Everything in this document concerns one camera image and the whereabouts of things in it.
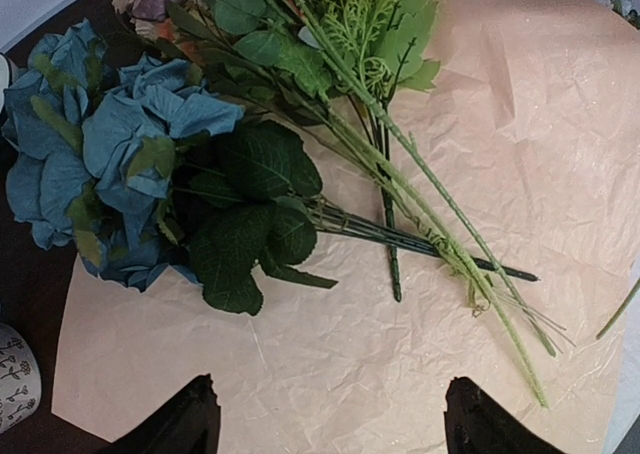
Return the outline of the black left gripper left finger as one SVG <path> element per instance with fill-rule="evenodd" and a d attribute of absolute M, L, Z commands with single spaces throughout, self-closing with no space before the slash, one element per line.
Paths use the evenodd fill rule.
<path fill-rule="evenodd" d="M 198 375 L 103 454 L 218 452 L 221 407 L 210 374 Z"/>

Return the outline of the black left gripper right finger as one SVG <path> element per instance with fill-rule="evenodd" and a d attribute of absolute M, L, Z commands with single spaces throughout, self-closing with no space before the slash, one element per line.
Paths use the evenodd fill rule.
<path fill-rule="evenodd" d="M 560 454 L 505 410 L 473 380 L 454 378 L 444 412 L 447 451 L 457 454 Z"/>

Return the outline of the blue hydrangea bunch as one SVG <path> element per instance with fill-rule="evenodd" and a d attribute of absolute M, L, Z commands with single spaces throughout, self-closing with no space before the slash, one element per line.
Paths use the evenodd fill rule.
<path fill-rule="evenodd" d="M 106 50 L 88 21 L 45 35 L 5 90 L 9 207 L 38 247 L 74 244 L 95 277 L 145 291 L 173 268 L 204 298 L 189 237 L 213 207 L 189 177 L 245 111 L 186 60 L 115 69 Z"/>

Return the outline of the peach flower stem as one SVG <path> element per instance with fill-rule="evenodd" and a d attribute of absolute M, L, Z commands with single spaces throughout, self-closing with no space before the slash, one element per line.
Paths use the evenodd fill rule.
<path fill-rule="evenodd" d="M 329 289 L 301 270 L 321 232 L 401 246 L 397 214 L 461 277 L 475 312 L 522 306 L 491 253 L 473 257 L 392 164 L 398 142 L 419 153 L 389 115 L 401 87 L 423 91 L 438 72 L 424 60 L 432 0 L 112 0 L 130 31 L 156 50 L 157 68 L 181 69 L 247 111 L 230 133 L 206 140 L 200 96 L 169 88 L 111 95 L 125 115 L 109 137 L 140 145 L 115 166 L 103 194 L 131 198 L 151 168 L 167 188 L 158 225 L 170 253 L 188 259 L 213 308 L 254 315 L 263 294 L 253 271 Z"/>

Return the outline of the white bowl with dark outside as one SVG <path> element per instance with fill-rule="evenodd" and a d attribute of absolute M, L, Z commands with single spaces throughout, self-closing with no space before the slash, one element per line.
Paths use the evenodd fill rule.
<path fill-rule="evenodd" d="M 0 54 L 0 108 L 4 109 L 5 90 L 14 82 L 18 75 L 15 63 L 4 53 Z"/>

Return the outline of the white hydrangea green leaf bunch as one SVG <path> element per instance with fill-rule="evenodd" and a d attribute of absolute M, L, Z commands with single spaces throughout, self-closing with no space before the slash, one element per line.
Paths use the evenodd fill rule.
<path fill-rule="evenodd" d="M 395 212 L 409 211 L 400 198 L 408 183 L 391 166 L 391 142 L 407 141 L 389 114 L 396 91 L 407 86 L 431 89 L 439 70 L 425 61 L 437 3 L 435 0 L 292 0 L 304 26 L 301 41 L 323 56 L 337 80 L 337 91 L 349 100 L 365 133 L 330 113 L 341 142 L 366 163 L 381 187 L 385 227 L 395 227 Z"/>

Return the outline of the pink flower long stem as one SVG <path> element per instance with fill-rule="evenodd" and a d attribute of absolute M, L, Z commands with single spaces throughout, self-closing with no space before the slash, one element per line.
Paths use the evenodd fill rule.
<path fill-rule="evenodd" d="M 177 37 L 161 43 L 195 61 L 210 91 L 244 108 L 189 177 L 211 216 L 189 237 L 190 262 L 212 307 L 258 313 L 252 276 L 330 289 L 334 281 L 301 270 L 321 232 L 424 247 L 461 277 L 475 312 L 493 309 L 518 353 L 525 348 L 506 307 L 525 302 L 515 270 L 490 252 L 473 257 L 392 163 L 398 144 L 418 167 L 414 139 L 392 120 L 397 91 L 430 88 L 438 65 L 423 58 L 434 0 L 183 0 L 166 14 Z M 301 132 L 323 127 L 328 149 L 380 189 L 383 225 L 329 202 Z"/>

